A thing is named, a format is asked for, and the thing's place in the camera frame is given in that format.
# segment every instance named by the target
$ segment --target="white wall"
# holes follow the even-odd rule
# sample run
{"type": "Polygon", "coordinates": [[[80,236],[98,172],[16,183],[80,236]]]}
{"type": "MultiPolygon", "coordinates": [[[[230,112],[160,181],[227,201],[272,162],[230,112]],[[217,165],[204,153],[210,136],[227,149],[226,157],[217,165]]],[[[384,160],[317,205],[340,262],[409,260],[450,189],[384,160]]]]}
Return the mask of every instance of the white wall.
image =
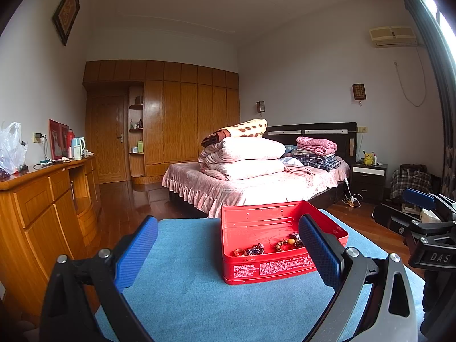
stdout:
{"type": "Polygon", "coordinates": [[[79,13],[64,47],[52,22],[60,0],[24,0],[0,37],[0,121],[20,122],[29,144],[26,163],[44,160],[33,132],[49,134],[49,119],[85,132],[86,91],[82,78],[89,35],[89,0],[79,13]]]}
{"type": "Polygon", "coordinates": [[[103,28],[94,32],[87,60],[141,59],[238,71],[232,44],[158,29],[103,28]]]}
{"type": "Polygon", "coordinates": [[[241,120],[256,118],[265,101],[268,125],[357,122],[367,126],[361,149],[389,164],[425,164],[441,176],[441,105],[429,57],[419,47],[375,49],[369,28],[413,25],[402,0],[352,0],[299,18],[239,50],[241,120]],[[367,100],[353,101],[352,84],[363,83],[367,100]]]}

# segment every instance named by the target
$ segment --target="red tin box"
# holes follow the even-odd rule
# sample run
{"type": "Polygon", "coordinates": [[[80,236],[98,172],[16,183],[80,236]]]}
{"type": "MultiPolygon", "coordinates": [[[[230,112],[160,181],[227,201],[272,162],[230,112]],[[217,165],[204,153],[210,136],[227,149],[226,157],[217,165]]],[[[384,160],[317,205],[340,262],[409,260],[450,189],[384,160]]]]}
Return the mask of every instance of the red tin box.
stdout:
{"type": "Polygon", "coordinates": [[[277,242],[298,231],[299,219],[306,213],[312,216],[324,232],[334,234],[343,246],[347,244],[348,233],[306,201],[223,207],[222,256],[225,282],[231,285],[258,283],[316,270],[306,248],[275,251],[277,242]],[[258,243],[264,245],[263,255],[233,254],[236,249],[251,248],[258,243]]]}

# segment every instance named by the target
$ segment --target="black equipment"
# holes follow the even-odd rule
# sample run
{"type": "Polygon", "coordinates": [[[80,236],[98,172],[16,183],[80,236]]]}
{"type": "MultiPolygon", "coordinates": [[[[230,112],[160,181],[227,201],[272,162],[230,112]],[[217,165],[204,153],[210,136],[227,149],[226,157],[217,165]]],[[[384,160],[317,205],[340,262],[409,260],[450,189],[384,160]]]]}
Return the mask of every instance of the black equipment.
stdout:
{"type": "Polygon", "coordinates": [[[409,247],[409,265],[424,270],[421,333],[429,341],[454,341],[456,336],[456,202],[442,194],[425,194],[407,188],[406,202],[432,210],[440,223],[421,223],[385,204],[375,207],[372,217],[380,225],[404,237],[409,247]]]}
{"type": "MultiPolygon", "coordinates": [[[[121,342],[152,341],[122,295],[133,284],[158,232],[147,216],[134,234],[111,251],[72,261],[59,256],[46,290],[40,326],[42,341],[109,341],[99,329],[84,292],[93,285],[113,331],[121,342]]],[[[350,341],[415,342],[414,301],[404,265],[396,253],[386,259],[364,257],[321,231],[310,215],[299,221],[303,243],[326,285],[336,293],[304,342],[337,342],[364,284],[372,284],[361,321],[350,341]]]]}

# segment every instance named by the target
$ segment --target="dark headboard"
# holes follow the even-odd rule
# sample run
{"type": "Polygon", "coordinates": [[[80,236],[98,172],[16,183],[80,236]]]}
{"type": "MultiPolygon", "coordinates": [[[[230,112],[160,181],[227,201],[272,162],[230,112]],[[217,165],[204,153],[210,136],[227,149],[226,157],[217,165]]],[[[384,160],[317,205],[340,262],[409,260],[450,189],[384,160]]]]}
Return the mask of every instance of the dark headboard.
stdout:
{"type": "Polygon", "coordinates": [[[285,145],[296,145],[298,136],[328,139],[337,144],[336,155],[350,166],[356,163],[356,122],[304,123],[297,125],[269,126],[263,137],[285,145]]]}

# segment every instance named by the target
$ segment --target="pillow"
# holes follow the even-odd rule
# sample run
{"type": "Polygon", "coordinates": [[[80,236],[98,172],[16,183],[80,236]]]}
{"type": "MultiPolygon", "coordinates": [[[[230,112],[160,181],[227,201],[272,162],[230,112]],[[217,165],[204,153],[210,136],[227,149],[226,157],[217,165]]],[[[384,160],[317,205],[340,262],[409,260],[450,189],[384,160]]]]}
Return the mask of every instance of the pillow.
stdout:
{"type": "Polygon", "coordinates": [[[284,145],[284,147],[285,147],[285,153],[284,153],[284,155],[282,155],[282,157],[284,157],[285,154],[291,153],[292,151],[298,149],[298,147],[296,145],[284,145]]]}

